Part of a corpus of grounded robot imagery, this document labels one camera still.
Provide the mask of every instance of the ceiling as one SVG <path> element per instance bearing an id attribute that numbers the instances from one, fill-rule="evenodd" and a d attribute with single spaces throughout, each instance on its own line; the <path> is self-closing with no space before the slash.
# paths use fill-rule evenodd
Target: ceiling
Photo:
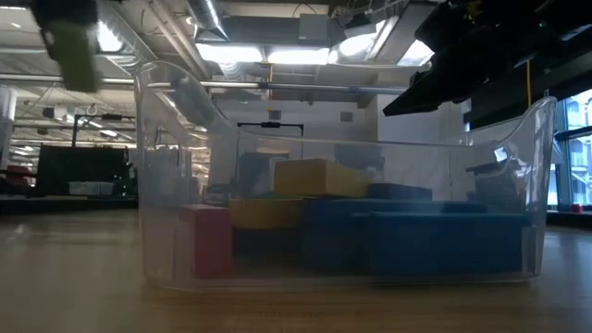
<path id="1" fill-rule="evenodd" d="M 161 1 L 167 6 L 168 12 L 189 39 L 193 39 L 194 28 L 187 22 L 189 14 L 185 7 L 185 0 Z M 115 35 L 125 35 L 135 45 L 131 47 L 134 52 L 143 50 L 148 54 L 144 59 L 161 59 L 173 62 L 182 67 L 187 67 L 180 55 L 175 51 L 165 34 L 160 31 L 156 18 L 146 10 L 146 4 L 141 0 L 117 2 L 101 1 L 100 6 L 109 6 L 118 20 L 115 26 L 128 27 L 128 31 L 113 31 Z M 335 16 L 340 11 L 347 10 L 351 6 L 366 6 L 368 1 L 346 0 L 304 0 L 301 5 L 290 0 L 265 0 L 261 3 L 257 0 L 221 1 L 218 2 L 223 18 L 228 17 L 273 17 L 293 18 L 300 14 L 312 13 Z M 397 49 L 397 41 L 389 41 L 385 46 L 389 50 Z M 132 78 L 131 70 L 117 64 L 109 56 L 97 56 L 97 69 L 101 76 L 106 78 Z M 207 62 L 208 70 L 214 75 L 221 75 L 219 66 L 214 62 Z M 289 83 L 316 83 L 335 85 L 405 85 L 417 68 L 367 68 L 364 66 L 316 66 L 316 65 L 274 65 L 273 69 L 268 65 L 244 64 L 244 69 L 251 77 L 258 80 L 269 80 L 273 71 L 273 81 Z M 15 10 L 0 7 L 0 73 L 18 74 L 44 74 L 59 75 L 56 62 L 45 53 L 43 42 L 38 33 L 38 27 L 29 10 Z M 79 114 L 86 114 L 91 107 L 92 112 L 96 108 L 97 114 L 115 113 L 124 116 L 135 116 L 134 94 L 131 87 L 105 87 L 98 93 L 88 94 L 70 92 L 60 84 L 48 84 L 40 82 L 12 82 L 0 81 L 15 88 L 18 91 L 17 112 L 13 139 L 53 140 L 67 141 L 72 136 L 71 129 L 63 129 L 71 126 L 63 119 L 50 119 L 43 117 L 42 111 L 47 106 L 67 105 L 69 110 L 77 110 Z M 216 94 L 216 99 L 238 99 L 242 95 L 233 91 Z M 301 92 L 301 91 L 273 91 L 271 98 L 274 100 L 308 101 L 340 101 L 359 102 L 364 106 L 368 96 L 352 93 L 336 92 Z M 82 130 L 78 140 L 82 142 L 114 142 L 116 144 L 133 143 L 134 132 L 130 132 L 133 123 L 129 121 L 119 123 L 103 123 L 106 128 L 122 128 L 116 138 L 101 135 L 97 130 Z M 38 127 L 49 128 L 47 134 L 39 134 Z"/>

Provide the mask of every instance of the foam block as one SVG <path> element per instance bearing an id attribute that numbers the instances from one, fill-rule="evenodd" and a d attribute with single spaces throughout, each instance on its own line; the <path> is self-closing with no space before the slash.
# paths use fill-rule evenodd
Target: foam block
<path id="1" fill-rule="evenodd" d="M 474 203 L 404 202 L 381 199 L 306 199 L 302 211 L 302 254 L 310 268 L 355 273 L 364 269 L 362 235 L 354 218 L 371 212 L 485 213 Z"/>
<path id="2" fill-rule="evenodd" d="M 232 226 L 227 208 L 204 204 L 181 207 L 181 222 L 193 226 L 193 264 L 198 278 L 226 274 L 232 267 Z"/>
<path id="3" fill-rule="evenodd" d="M 374 275 L 430 276 L 523 270 L 526 215 L 372 213 L 364 261 Z"/>
<path id="4" fill-rule="evenodd" d="M 391 200 L 432 200 L 432 189 L 391 183 L 368 185 L 368 198 Z"/>
<path id="5" fill-rule="evenodd" d="M 370 182 L 363 173 L 325 159 L 280 161 L 274 173 L 274 192 L 362 198 Z"/>
<path id="6" fill-rule="evenodd" d="M 294 228 L 301 220 L 302 199 L 236 199 L 229 208 L 236 228 Z"/>

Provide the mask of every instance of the ceiling pipe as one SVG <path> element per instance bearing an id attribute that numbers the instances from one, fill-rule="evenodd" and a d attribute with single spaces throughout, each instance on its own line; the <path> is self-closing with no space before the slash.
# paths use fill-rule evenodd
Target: ceiling pipe
<path id="1" fill-rule="evenodd" d="M 222 19 L 218 15 L 217 3 L 214 0 L 187 0 L 187 10 L 201 31 L 210 31 L 214 35 L 228 41 L 222 28 Z"/>
<path id="2" fill-rule="evenodd" d="M 116 33 L 118 39 L 123 42 L 124 47 L 122 51 L 133 54 L 133 57 L 114 55 L 108 56 L 107 59 L 132 76 L 141 64 L 158 59 L 150 47 L 138 36 L 138 33 L 114 9 L 112 2 L 99 0 L 96 1 L 96 5 L 99 19 L 108 29 Z"/>
<path id="3" fill-rule="evenodd" d="M 59 143 L 71 145 L 72 140 L 59 140 L 59 139 L 27 139 L 27 138 L 14 138 L 10 139 L 11 143 Z M 135 148 L 136 143 L 134 142 L 111 142 L 111 141 L 76 141 L 76 144 L 103 144 L 113 146 L 126 146 L 128 148 Z"/>
<path id="4" fill-rule="evenodd" d="M 142 0 L 145 4 L 146 9 L 156 18 L 156 25 L 165 34 L 166 39 L 171 45 L 177 50 L 179 55 L 183 58 L 187 66 L 190 67 L 191 71 L 195 76 L 200 79 L 209 79 L 210 72 L 208 70 L 205 60 L 202 58 L 200 53 L 197 51 L 195 44 L 191 42 L 184 31 L 170 15 L 168 8 L 166 8 L 161 0 Z M 170 27 L 175 32 L 176 37 L 168 29 Z"/>
<path id="5" fill-rule="evenodd" d="M 11 81 L 35 81 L 35 82 L 61 82 L 62 78 L 57 75 L 33 75 L 33 74 L 10 74 L 0 73 L 0 80 Z M 133 79 L 101 78 L 103 84 L 133 85 Z M 229 89 L 282 89 L 282 90 L 304 90 L 335 93 L 380 93 L 396 94 L 404 93 L 407 88 L 398 86 L 344 86 L 307 83 L 280 83 L 280 82 L 246 82 L 246 81 L 220 81 L 201 80 L 200 83 L 206 88 L 229 88 Z M 170 89 L 169 82 L 149 83 L 149 88 Z"/>
<path id="6" fill-rule="evenodd" d="M 220 63 L 218 65 L 228 80 L 247 80 L 241 63 Z"/>
<path id="7" fill-rule="evenodd" d="M 14 129 L 46 129 L 46 130 L 73 130 L 74 126 L 67 126 L 67 125 L 37 125 L 37 124 L 13 124 L 12 127 Z M 79 127 L 78 130 L 116 130 L 116 131 L 127 131 L 127 132 L 135 132 L 135 128 L 120 128 L 120 127 Z"/>

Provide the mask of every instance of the red block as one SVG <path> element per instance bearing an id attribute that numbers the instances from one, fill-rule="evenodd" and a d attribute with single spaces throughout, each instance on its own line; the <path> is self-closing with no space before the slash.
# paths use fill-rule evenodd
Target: red block
<path id="1" fill-rule="evenodd" d="M 224 275 L 232 267 L 232 226 L 227 208 L 205 204 L 182 207 L 193 224 L 193 264 L 198 278 Z"/>

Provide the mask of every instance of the green object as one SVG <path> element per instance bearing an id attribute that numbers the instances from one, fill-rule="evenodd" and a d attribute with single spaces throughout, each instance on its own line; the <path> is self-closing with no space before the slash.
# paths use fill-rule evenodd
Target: green object
<path id="1" fill-rule="evenodd" d="M 93 26 L 57 20 L 48 25 L 53 34 L 51 54 L 60 66 L 66 89 L 96 93 L 99 76 L 94 63 L 96 39 Z"/>

